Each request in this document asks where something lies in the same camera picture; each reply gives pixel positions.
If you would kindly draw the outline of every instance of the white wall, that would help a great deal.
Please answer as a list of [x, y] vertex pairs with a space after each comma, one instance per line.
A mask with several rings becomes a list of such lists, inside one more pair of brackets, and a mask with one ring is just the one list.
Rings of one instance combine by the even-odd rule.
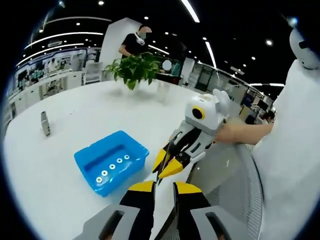
[[186, 83], [189, 80], [192, 69], [194, 68], [195, 60], [186, 57], [183, 63], [182, 72], [183, 75], [183, 83]]
[[115, 59], [120, 59], [122, 54], [118, 52], [122, 42], [128, 34], [138, 31], [141, 23], [130, 18], [123, 18], [110, 24], [104, 35], [99, 62], [102, 69], [111, 64]]

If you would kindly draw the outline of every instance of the human arm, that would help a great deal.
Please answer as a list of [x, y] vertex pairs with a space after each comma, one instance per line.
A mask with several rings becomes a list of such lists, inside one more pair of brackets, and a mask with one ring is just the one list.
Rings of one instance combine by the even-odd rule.
[[216, 134], [214, 141], [227, 144], [257, 144], [264, 136], [268, 135], [273, 124], [249, 125], [226, 123]]
[[119, 53], [121, 53], [121, 54], [123, 54], [123, 55], [125, 55], [125, 56], [127, 56], [127, 57], [130, 57], [130, 56], [131, 56], [131, 53], [126, 50], [126, 45], [124, 45], [124, 44], [122, 44], [122, 45], [120, 46], [120, 48], [119, 48]]

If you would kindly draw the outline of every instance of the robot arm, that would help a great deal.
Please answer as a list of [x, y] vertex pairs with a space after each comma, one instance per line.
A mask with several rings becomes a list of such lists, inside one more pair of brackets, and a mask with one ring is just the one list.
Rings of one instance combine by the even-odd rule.
[[230, 106], [225, 91], [215, 89], [212, 94], [198, 95], [188, 102], [185, 120], [156, 157], [152, 172], [158, 172], [159, 179], [177, 174], [205, 157]]

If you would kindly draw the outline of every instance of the white table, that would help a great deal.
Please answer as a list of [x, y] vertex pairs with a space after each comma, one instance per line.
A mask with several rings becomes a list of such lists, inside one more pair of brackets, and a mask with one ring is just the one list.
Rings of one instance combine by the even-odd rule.
[[[156, 174], [151, 174], [156, 155], [184, 119], [187, 101], [198, 94], [170, 84], [167, 101], [161, 103], [158, 81], [141, 84], [136, 95], [121, 95], [120, 84], [107, 81], [63, 91], [26, 109], [9, 124], [4, 140], [8, 178], [26, 220], [41, 239], [73, 239], [86, 220], [119, 203], [131, 185], [156, 180]], [[50, 124], [49, 137], [41, 129], [42, 111]], [[127, 132], [150, 154], [143, 170], [103, 198], [87, 184], [74, 153], [118, 130]], [[174, 206], [172, 183], [185, 182], [191, 167], [165, 178], [156, 188], [150, 239]]]

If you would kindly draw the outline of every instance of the person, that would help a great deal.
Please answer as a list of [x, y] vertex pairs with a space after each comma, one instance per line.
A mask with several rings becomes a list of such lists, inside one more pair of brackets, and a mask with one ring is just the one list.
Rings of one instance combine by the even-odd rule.
[[260, 240], [293, 240], [320, 197], [320, 60], [297, 29], [296, 56], [274, 102], [274, 124], [226, 123], [215, 142], [255, 145], [252, 157], [263, 191]]
[[142, 24], [137, 32], [128, 34], [119, 48], [122, 59], [147, 52], [148, 45], [145, 39], [150, 33], [152, 33], [151, 28]]
[[48, 71], [53, 72], [57, 69], [57, 63], [55, 62], [55, 59], [52, 58], [51, 62], [48, 64]]
[[275, 113], [269, 110], [265, 112], [260, 119], [262, 121], [262, 124], [271, 124], [274, 118], [275, 118]]

